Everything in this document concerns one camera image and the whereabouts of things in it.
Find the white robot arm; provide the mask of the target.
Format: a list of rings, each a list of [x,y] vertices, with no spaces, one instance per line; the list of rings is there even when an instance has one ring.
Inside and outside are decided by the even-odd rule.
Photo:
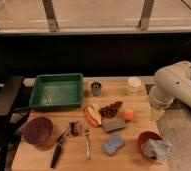
[[[191,62],[181,61],[158,69],[154,82],[148,95],[154,108],[167,109],[178,99],[191,112]]]

